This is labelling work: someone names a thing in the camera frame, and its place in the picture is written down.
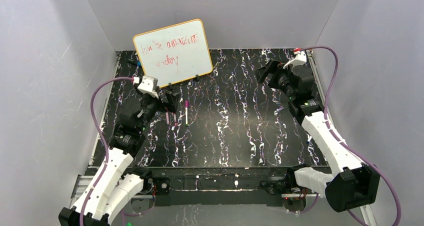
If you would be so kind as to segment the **pink highlighter pen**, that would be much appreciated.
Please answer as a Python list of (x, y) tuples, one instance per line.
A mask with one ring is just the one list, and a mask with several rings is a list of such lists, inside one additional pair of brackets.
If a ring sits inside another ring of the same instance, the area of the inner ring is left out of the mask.
[(167, 125), (169, 125), (170, 124), (169, 112), (165, 112), (165, 118), (166, 118)]

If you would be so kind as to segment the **white pen green tip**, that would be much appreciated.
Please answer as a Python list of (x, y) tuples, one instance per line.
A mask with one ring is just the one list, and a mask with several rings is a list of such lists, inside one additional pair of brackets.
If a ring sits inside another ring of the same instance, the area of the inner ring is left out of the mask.
[(185, 125), (188, 126), (189, 125), (189, 116), (188, 116), (188, 107), (185, 107)]

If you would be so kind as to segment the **red gel pen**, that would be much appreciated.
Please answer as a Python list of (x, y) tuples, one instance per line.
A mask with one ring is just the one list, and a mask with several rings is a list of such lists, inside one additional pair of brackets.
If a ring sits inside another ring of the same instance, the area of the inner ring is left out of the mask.
[(178, 124), (178, 120), (177, 120), (176, 113), (172, 113), (172, 116), (173, 116), (173, 122), (174, 122), (174, 124), (177, 125)]

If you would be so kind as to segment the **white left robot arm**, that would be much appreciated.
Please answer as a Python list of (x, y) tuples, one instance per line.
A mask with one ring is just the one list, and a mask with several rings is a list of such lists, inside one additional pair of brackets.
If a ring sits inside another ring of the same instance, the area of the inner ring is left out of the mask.
[(164, 98), (139, 93), (123, 103), (103, 163), (71, 208), (60, 211), (60, 225), (109, 226), (133, 196), (153, 190), (149, 169), (128, 166), (146, 140), (143, 132), (156, 113), (176, 113), (180, 98), (179, 92), (166, 90)]

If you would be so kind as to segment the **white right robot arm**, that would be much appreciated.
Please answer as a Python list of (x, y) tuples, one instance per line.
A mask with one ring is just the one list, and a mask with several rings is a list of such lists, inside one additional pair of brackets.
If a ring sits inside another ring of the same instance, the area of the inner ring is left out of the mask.
[(306, 65), (284, 69), (279, 61), (271, 59), (254, 73), (259, 84), (269, 78), (268, 86), (288, 97), (290, 113), (314, 140), (331, 169), (330, 173), (324, 173), (300, 164), (289, 167), (284, 178), (263, 180), (260, 186), (269, 194), (312, 190), (325, 197), (338, 213), (373, 204), (380, 175), (342, 146), (343, 139), (325, 118), (324, 107), (314, 95), (312, 70)]

